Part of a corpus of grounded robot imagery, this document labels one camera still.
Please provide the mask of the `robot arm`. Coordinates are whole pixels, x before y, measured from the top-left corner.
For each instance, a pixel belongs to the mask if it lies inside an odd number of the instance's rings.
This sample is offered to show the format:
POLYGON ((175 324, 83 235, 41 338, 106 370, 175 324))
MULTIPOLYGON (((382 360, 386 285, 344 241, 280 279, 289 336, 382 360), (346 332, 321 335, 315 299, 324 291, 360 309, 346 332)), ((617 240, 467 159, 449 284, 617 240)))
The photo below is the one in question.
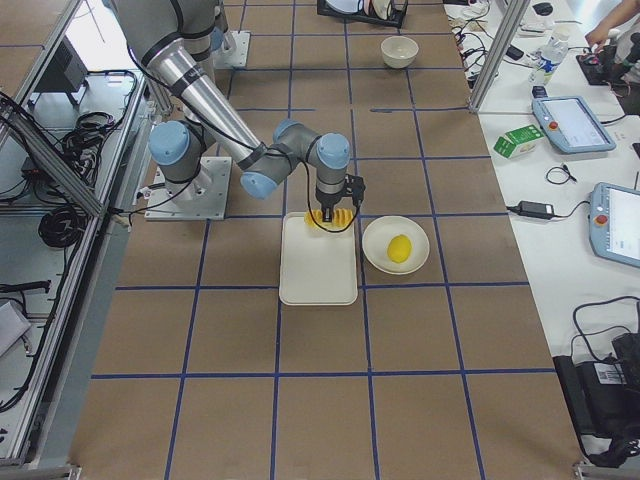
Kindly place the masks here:
POLYGON ((337 208, 344 197, 361 201, 361 181, 347 172, 349 141, 341 134, 320 134, 285 120, 266 145, 250 130, 214 81, 214 34, 229 44, 230 32, 220 1, 114 1, 111 4, 127 45, 144 72, 181 100, 236 161, 241 184, 264 199, 298 165, 316 170, 315 196, 320 207, 305 220, 327 231, 341 231, 354 219, 337 208))

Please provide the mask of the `person forearm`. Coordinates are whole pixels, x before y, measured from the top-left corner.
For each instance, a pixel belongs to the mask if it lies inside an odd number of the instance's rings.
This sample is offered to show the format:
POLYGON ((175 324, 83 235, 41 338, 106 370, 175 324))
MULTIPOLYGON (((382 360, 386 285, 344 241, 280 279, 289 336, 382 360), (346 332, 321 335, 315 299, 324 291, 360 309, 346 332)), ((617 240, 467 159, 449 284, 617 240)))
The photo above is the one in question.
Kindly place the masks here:
POLYGON ((601 47, 608 39, 609 32, 639 14, 639 0, 622 0, 598 24, 585 35, 589 47, 601 47))

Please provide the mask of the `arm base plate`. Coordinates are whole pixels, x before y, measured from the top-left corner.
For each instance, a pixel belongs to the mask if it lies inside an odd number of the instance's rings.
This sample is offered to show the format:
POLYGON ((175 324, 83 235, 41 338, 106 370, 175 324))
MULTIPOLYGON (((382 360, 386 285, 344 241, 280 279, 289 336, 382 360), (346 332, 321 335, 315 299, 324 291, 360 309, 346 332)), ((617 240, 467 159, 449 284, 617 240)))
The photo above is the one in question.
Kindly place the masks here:
POLYGON ((243 69, 248 60, 251 33, 215 29, 212 33, 212 58, 216 69, 243 69))
POLYGON ((204 156, 198 176, 182 191, 183 185, 166 182, 164 172, 156 168, 155 183, 163 186, 145 195, 143 214, 149 221, 223 220, 231 175, 230 157, 204 156))

